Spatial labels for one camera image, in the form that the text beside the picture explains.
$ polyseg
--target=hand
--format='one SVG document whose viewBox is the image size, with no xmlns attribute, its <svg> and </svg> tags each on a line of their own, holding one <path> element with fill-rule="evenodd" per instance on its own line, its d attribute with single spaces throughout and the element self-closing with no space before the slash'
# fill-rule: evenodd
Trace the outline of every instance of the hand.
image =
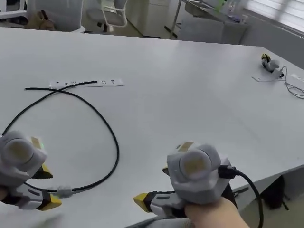
<svg viewBox="0 0 304 228">
<path fill-rule="evenodd" d="M 4 188 L 0 188 L 0 201 L 4 200 L 4 198 L 7 196 L 8 192 Z"/>
<path fill-rule="evenodd" d="M 212 204 L 188 205 L 185 213 L 195 228 L 249 228 L 234 204 L 223 197 Z"/>
</svg>

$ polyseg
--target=cable connector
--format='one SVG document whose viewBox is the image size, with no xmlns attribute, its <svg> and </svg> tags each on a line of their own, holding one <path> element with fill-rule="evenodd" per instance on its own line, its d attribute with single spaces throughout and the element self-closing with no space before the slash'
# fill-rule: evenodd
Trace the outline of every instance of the cable connector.
<svg viewBox="0 0 304 228">
<path fill-rule="evenodd" d="M 74 193 L 70 186 L 59 186 L 57 188 L 57 192 L 54 194 L 57 195 L 59 198 L 68 198 L 71 197 Z"/>
<path fill-rule="evenodd" d="M 218 168 L 218 176 L 224 179 L 233 179 L 238 175 L 239 171 L 234 166 L 221 165 Z"/>
</svg>

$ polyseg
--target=gray floor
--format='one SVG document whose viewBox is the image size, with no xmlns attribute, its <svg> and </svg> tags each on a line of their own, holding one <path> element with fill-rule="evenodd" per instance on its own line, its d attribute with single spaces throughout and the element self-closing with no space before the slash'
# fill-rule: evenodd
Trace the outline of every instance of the gray floor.
<svg viewBox="0 0 304 228">
<path fill-rule="evenodd" d="M 264 228 L 298 228 L 304 224 L 304 196 L 299 197 L 295 201 L 287 201 L 290 210 L 284 207 L 276 210 L 268 210 L 264 206 L 265 223 Z M 252 202 L 245 208 L 241 215 L 245 222 L 251 227 L 256 228 L 258 225 L 258 211 L 256 202 Z"/>
</svg>

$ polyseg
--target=desk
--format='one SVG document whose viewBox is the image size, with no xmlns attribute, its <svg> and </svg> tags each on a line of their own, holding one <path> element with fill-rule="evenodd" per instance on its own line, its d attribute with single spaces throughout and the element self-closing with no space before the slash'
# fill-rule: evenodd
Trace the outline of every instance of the desk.
<svg viewBox="0 0 304 228">
<path fill-rule="evenodd" d="M 296 112 L 289 121 L 302 121 L 297 113 L 303 109 L 302 100 L 291 96 L 282 83 L 261 84 L 251 78 L 267 74 L 260 67 L 265 52 L 287 65 L 290 73 L 303 71 L 264 48 L 12 28 L 0 28 L 0 34 L 1 129 L 45 94 L 24 91 L 25 87 L 47 87 L 60 79 L 116 77 L 125 83 L 71 89 L 104 115 L 117 136 L 121 160 L 113 176 L 92 190 L 63 199 L 61 207 L 48 212 L 0 204 L 3 227 L 122 228 L 150 219 L 154 215 L 133 203 L 133 196 L 172 190 L 161 170 L 167 154 L 184 140 L 213 144 L 260 191 L 280 173 L 304 163 L 295 147 L 287 154 L 283 146 L 294 142 L 287 137 L 291 128 L 302 131 L 295 122 L 286 123 L 289 110 Z M 40 136 L 44 142 L 54 179 L 30 181 L 39 187 L 89 184 L 105 176 L 115 160 L 106 126 L 86 105 L 67 95 L 52 96 L 30 109 L 13 129 Z M 279 140 L 272 145 L 275 134 Z M 247 183 L 235 178 L 231 185 L 236 190 Z M 238 202 L 253 200 L 248 194 Z"/>
</svg>

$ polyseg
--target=black power cord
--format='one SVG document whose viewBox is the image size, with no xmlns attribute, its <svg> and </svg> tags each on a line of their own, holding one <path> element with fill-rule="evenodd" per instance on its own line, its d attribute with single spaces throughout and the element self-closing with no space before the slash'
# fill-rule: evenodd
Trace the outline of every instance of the black power cord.
<svg viewBox="0 0 304 228">
<path fill-rule="evenodd" d="M 73 94 L 73 93 L 70 93 L 70 92 L 67 92 L 67 91 L 64 91 L 65 89 L 68 89 L 68 88 L 72 88 L 72 87 L 76 87 L 76 86 L 79 86 L 79 85 L 86 85 L 86 84 L 93 84 L 93 83 L 97 83 L 97 81 L 91 81 L 91 82 L 84 82 L 84 83 L 78 83 L 78 84 L 74 84 L 74 85 L 69 85 L 69 86 L 66 86 L 64 88 L 61 88 L 61 89 L 51 89 L 51 88 L 25 88 L 25 90 L 44 90 L 44 91 L 52 91 L 51 93 L 45 95 L 44 97 L 42 97 L 41 99 L 37 100 L 36 102 L 32 103 L 31 105 L 29 105 L 28 107 L 26 107 L 25 109 L 23 109 L 13 120 L 12 122 L 7 126 L 7 128 L 5 129 L 5 131 L 3 132 L 3 134 L 7 133 L 7 131 L 10 129 L 10 127 L 17 121 L 17 119 L 22 115 L 24 114 L 28 109 L 30 109 L 31 107 L 33 107 L 34 105 L 38 104 L 39 102 L 43 101 L 44 99 L 50 97 L 51 95 L 55 94 L 55 93 L 63 93 L 63 94 L 67 94 L 67 95 L 71 95 L 71 96 L 74 96 L 76 98 L 78 98 L 79 100 L 83 101 L 84 103 L 86 103 L 90 108 L 92 108 L 94 110 L 94 112 L 96 112 L 96 114 L 103 120 L 103 122 L 105 123 L 105 125 L 107 126 L 107 128 L 109 129 L 113 139 L 114 139 L 114 143 L 115 143 L 115 146 L 116 146 L 116 160 L 115 160 L 115 164 L 113 166 L 113 168 L 110 170 L 110 172 L 104 176 L 102 179 L 92 183 L 92 184 L 89 184 L 89 185 L 86 185 L 86 186 L 83 186 L 83 187 L 79 187 L 79 188 L 72 188 L 72 192 L 79 192 L 79 191 L 85 191 L 85 190 L 88 190 L 88 189 L 91 189 L 101 183 L 103 183 L 105 180 L 107 180 L 113 173 L 114 171 L 116 170 L 117 168 L 117 165 L 118 165 L 118 162 L 119 162 L 119 157 L 120 157 L 120 151 L 119 151 L 119 145 L 118 145 L 118 141 L 117 141 L 117 138 L 112 130 L 112 128 L 110 127 L 109 123 L 105 120 L 105 118 L 100 114 L 100 112 L 94 107 L 92 106 L 88 101 L 86 101 L 85 99 L 83 99 L 82 97 L 76 95 L 76 94 Z M 28 183 L 26 183 L 28 186 L 34 188 L 34 189 L 37 189 L 37 190 L 46 190 L 47 192 L 51 192 L 51 193 L 56 193 L 57 190 L 56 189 L 41 189 L 41 188 L 37 188 L 35 186 L 32 186 Z"/>
<path fill-rule="evenodd" d="M 262 198 L 261 198 L 260 193 L 258 192 L 256 186 L 252 182 L 252 180 L 247 175 L 245 175 L 241 171 L 237 170 L 235 167 L 227 166 L 227 165 L 221 165 L 218 169 L 218 174 L 219 174 L 218 176 L 220 178 L 224 178 L 224 179 L 233 179 L 233 178 L 235 178 L 235 176 L 240 176 L 248 182 L 248 184 L 250 185 L 250 187 L 252 188 L 253 192 L 256 195 L 257 204 L 258 204 L 258 213 L 259 213 L 259 217 L 260 217 L 258 228 L 262 228 L 263 224 L 264 224 L 264 212 L 263 212 Z"/>
<path fill-rule="evenodd" d="M 304 90 L 302 90 L 302 89 L 300 89 L 300 88 L 298 88 L 296 86 L 293 86 L 293 85 L 291 85 L 291 84 L 289 84 L 287 82 L 287 66 L 283 66 L 281 70 L 283 70 L 283 68 L 286 69 L 286 73 L 285 73 L 285 85 L 286 85 L 286 88 L 287 88 L 288 92 L 290 92 L 293 96 L 304 100 Z"/>
</svg>

